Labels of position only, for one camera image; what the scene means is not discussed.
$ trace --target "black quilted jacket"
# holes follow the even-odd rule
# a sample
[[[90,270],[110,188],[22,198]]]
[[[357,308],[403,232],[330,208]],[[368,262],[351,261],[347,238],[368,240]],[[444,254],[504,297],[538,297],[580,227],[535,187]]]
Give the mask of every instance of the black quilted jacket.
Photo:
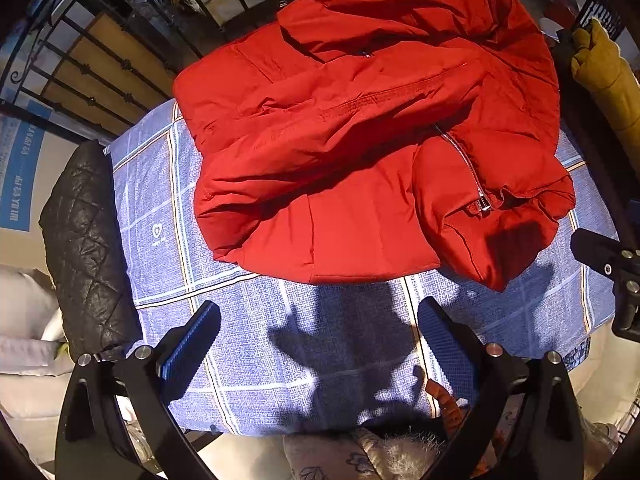
[[[114,360],[142,338],[116,217],[111,161],[97,141],[79,146],[40,216],[71,357]]]

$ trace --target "blue plaid bedsheet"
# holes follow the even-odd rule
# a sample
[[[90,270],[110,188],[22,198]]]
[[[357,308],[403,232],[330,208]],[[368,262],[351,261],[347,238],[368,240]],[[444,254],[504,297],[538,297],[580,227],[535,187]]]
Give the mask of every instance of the blue plaid bedsheet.
[[[204,300],[222,310],[218,338],[185,396],[170,406],[184,428],[263,435],[437,415],[422,384],[433,378],[451,386],[416,329],[426,296],[483,341],[531,357],[569,353],[614,312],[610,282],[578,264],[569,248],[579,226],[616,234],[564,132],[557,156],[573,177],[577,206],[503,294],[439,270],[385,283],[312,286],[214,261],[193,215],[200,153],[173,100],[107,152],[144,335],[136,345],[155,345]]]

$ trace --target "wooden panel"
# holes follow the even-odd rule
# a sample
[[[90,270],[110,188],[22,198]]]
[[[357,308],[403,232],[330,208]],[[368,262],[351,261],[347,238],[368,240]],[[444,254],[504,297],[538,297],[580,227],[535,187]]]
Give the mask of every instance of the wooden panel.
[[[127,34],[107,15],[96,17],[87,28],[94,37],[118,56],[130,62],[138,70],[167,95],[172,95],[173,74],[165,70],[160,60],[149,52],[135,38]],[[121,91],[132,94],[140,104],[149,110],[158,106],[166,98],[158,93],[135,74],[123,68],[120,63],[105,53],[100,47],[87,38],[80,37],[69,51],[71,57],[91,69]],[[53,74],[60,81],[71,86],[87,97],[94,97],[97,103],[135,124],[145,114],[139,107],[127,103],[122,96],[100,83],[89,74],[82,74],[80,69],[68,61],[61,62]],[[44,97],[59,102],[68,110],[91,121],[101,124],[105,129],[120,135],[129,129],[129,125],[113,117],[111,114],[90,106],[82,98],[50,82],[43,92]]]

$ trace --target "blue sign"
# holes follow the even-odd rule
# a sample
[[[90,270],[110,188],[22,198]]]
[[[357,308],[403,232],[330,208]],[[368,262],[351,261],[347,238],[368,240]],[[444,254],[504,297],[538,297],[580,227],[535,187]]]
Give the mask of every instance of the blue sign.
[[[51,114],[51,110],[35,101],[29,102],[27,110],[45,119]],[[25,121],[4,118],[0,131],[0,155],[4,153],[6,160],[0,160],[0,227],[29,231],[33,181],[43,138],[41,128]]]

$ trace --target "white pillow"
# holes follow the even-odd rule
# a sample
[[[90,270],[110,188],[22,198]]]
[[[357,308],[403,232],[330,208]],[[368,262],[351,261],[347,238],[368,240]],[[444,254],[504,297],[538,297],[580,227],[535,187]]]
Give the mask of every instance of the white pillow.
[[[56,359],[59,346],[57,341],[16,339],[0,335],[0,374],[28,373],[29,370],[39,370],[42,367],[49,369]]]
[[[0,374],[0,410],[7,418],[58,416],[71,374],[25,376]]]
[[[51,290],[23,272],[0,267],[0,335],[40,339],[57,309]]]

